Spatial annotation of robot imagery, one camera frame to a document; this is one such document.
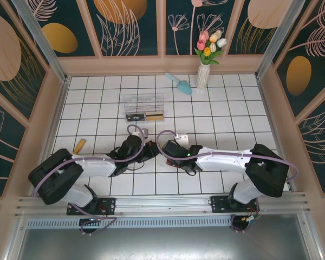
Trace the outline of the black card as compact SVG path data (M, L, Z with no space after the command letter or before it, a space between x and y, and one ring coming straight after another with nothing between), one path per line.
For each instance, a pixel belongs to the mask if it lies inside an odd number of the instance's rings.
M145 113L126 114L126 120L128 122L144 122L146 121L146 114Z

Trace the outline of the white ribbed vase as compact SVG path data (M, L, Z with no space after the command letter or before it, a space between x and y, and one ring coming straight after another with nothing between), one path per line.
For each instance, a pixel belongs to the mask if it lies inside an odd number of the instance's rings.
M210 65L200 64L197 74L197 89L204 90L207 86L208 77L210 74Z

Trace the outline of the clear acrylic box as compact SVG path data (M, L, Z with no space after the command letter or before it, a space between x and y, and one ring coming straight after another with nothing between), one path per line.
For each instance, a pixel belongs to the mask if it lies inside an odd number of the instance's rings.
M164 112L164 96L162 94L125 95L123 97L123 106L125 112L125 119L126 119L126 114L134 114L134 113L146 114L146 112L151 112L151 111Z

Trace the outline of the light blue plastic trowel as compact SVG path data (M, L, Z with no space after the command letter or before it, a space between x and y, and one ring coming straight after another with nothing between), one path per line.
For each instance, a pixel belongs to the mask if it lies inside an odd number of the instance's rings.
M172 80L174 83L177 84L177 89L180 90L182 93L186 95L192 94L192 88L190 87L190 84L187 81L180 81L175 76L171 75L170 73L165 73L165 76Z

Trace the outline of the aluminium frame post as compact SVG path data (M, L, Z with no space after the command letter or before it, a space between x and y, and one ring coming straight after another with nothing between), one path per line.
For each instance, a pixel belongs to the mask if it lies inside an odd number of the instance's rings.
M292 0L288 5L287 10L282 17L282 20L280 21L280 24L277 27L272 39L270 40L268 47L263 54L261 62L256 69L255 77L257 81L260 81L264 76L279 48L287 38L288 33L291 31L299 14L303 13L302 9L306 1L308 0Z
M56 73L57 77L65 83L67 79L67 74L65 73L64 69L62 68L54 50L50 46L47 38L45 37L39 23L34 18L33 14L28 7L28 4L25 0L11 0L13 5L15 6L17 12L21 15L22 20L28 27L29 31L35 38L37 45L41 48L42 53L47 58L49 64L53 68L54 72Z

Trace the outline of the gold magnetic stripe card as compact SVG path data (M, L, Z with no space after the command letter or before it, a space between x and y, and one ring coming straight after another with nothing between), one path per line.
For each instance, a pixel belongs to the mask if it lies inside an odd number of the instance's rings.
M159 111L151 111L151 112L146 112L145 114L145 120L147 122L151 121L164 121L164 112L159 110Z

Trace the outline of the aluminium front rail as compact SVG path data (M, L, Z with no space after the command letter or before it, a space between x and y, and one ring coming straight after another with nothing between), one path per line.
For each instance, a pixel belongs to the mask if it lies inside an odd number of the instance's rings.
M115 216L118 217L172 217L209 216L212 213L210 194L117 196ZM284 192L280 198L258 198L261 215L306 213L310 211L302 192ZM23 197L14 208L14 216L31 218L66 217L68 204L60 201L45 205L42 199Z

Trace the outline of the artificial tulip bouquet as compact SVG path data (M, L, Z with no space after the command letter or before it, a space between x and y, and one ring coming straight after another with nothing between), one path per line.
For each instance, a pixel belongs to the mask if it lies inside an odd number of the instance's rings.
M227 39L223 38L222 30L216 30L212 35L205 30L200 32L194 52L203 65L219 64L215 58L223 53L226 44Z

